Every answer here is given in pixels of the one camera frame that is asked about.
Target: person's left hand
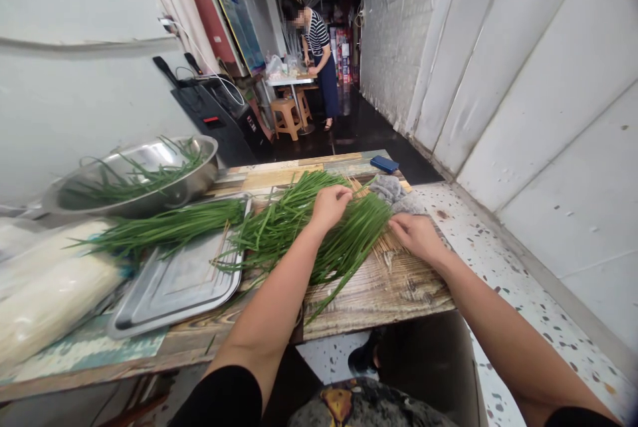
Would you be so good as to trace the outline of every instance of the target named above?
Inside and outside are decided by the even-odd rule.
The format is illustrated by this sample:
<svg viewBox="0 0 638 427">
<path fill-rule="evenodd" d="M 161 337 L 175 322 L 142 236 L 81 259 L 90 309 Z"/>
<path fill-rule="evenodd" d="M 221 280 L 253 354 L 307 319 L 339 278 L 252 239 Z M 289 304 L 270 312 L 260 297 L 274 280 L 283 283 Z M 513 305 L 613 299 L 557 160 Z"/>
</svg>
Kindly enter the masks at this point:
<svg viewBox="0 0 638 427">
<path fill-rule="evenodd" d="M 352 199 L 352 190 L 343 185 L 322 188 L 317 193 L 310 224 L 328 232 L 344 215 L 346 205 Z"/>
</svg>

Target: small table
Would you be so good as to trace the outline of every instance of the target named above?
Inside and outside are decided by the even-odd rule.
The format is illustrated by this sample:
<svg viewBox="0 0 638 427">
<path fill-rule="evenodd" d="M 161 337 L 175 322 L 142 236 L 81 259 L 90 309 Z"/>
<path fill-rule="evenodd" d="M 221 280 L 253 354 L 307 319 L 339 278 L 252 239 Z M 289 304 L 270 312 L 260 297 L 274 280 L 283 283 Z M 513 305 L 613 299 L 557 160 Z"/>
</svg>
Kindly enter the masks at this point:
<svg viewBox="0 0 638 427">
<path fill-rule="evenodd" d="M 297 111 L 299 113 L 299 118 L 301 118 L 301 129 L 299 130 L 300 135 L 308 135 L 314 131 L 314 125 L 309 124 L 305 121 L 305 118 L 301 114 L 301 109 L 299 108 L 299 100 L 297 100 L 297 91 L 294 89 L 295 85 L 301 85 L 305 83 L 312 83 L 314 79 L 317 78 L 317 75 L 311 74 L 303 74 L 298 75 L 296 78 L 281 78 L 280 80 L 267 80 L 266 83 L 269 86 L 284 86 L 289 85 L 290 91 L 292 92 L 292 99 L 294 100 L 294 105 L 297 107 Z"/>
</svg>

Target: stainless steel tray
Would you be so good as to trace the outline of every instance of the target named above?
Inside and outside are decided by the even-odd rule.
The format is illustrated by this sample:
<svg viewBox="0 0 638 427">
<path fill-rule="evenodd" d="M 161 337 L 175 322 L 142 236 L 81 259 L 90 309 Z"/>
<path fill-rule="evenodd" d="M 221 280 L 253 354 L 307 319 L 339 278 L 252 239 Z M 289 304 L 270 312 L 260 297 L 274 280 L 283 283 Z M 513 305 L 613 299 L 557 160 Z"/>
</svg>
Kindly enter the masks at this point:
<svg viewBox="0 0 638 427">
<path fill-rule="evenodd" d="M 214 198 L 245 199 L 244 217 L 251 210 L 248 193 Z M 210 260 L 228 251 L 232 227 L 224 237 L 223 230 L 189 243 L 168 259 L 162 260 L 164 249 L 158 248 L 144 264 L 142 272 L 122 298 L 107 326 L 113 339 L 125 339 L 158 327 L 178 323 L 224 304 L 235 293 L 241 271 L 222 272 Z M 243 260 L 243 253 L 228 254 L 221 262 Z"/>
</svg>

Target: blue object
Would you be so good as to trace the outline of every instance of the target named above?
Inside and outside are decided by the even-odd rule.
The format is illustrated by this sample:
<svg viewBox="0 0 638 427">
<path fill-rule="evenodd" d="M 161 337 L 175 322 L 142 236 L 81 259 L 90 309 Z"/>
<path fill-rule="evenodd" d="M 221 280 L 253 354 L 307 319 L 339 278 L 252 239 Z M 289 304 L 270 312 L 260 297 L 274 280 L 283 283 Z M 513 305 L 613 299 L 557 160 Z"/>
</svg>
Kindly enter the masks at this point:
<svg viewBox="0 0 638 427">
<path fill-rule="evenodd" d="M 370 160 L 370 165 L 385 171 L 389 175 L 397 171 L 397 168 L 399 168 L 399 164 L 396 161 L 392 161 L 379 155 Z"/>
</svg>

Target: forearm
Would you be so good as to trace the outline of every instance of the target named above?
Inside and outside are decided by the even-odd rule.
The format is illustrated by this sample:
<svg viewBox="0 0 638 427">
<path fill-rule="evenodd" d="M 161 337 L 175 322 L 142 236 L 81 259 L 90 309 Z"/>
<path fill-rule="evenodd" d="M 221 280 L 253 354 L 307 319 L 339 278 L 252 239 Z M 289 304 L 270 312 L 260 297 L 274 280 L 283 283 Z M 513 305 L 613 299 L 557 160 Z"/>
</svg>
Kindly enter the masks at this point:
<svg viewBox="0 0 638 427">
<path fill-rule="evenodd" d="M 285 349 L 325 232 L 308 224 L 239 317 L 227 343 L 263 351 Z"/>
<path fill-rule="evenodd" d="M 301 45 L 304 47 L 304 57 L 308 57 L 308 43 L 306 42 L 306 37 L 301 36 Z"/>
<path fill-rule="evenodd" d="M 303 229 L 239 316 L 204 374 L 227 365 L 248 369 L 261 389 L 262 409 L 270 398 L 325 234 L 312 221 Z"/>
<path fill-rule="evenodd" d="M 332 52 L 330 50 L 330 47 L 327 47 L 328 50 L 326 50 L 326 47 L 324 47 L 324 54 L 321 56 L 321 61 L 319 62 L 319 65 L 317 65 L 317 70 L 321 71 L 322 68 L 324 68 L 326 66 L 326 64 L 328 63 L 328 59 L 332 56 Z"/>
<path fill-rule="evenodd" d="M 448 252 L 442 258 L 433 264 L 528 424 L 543 424 L 546 416 L 561 406 L 586 407 L 613 418 L 556 350 L 509 303 L 456 254 Z"/>
</svg>

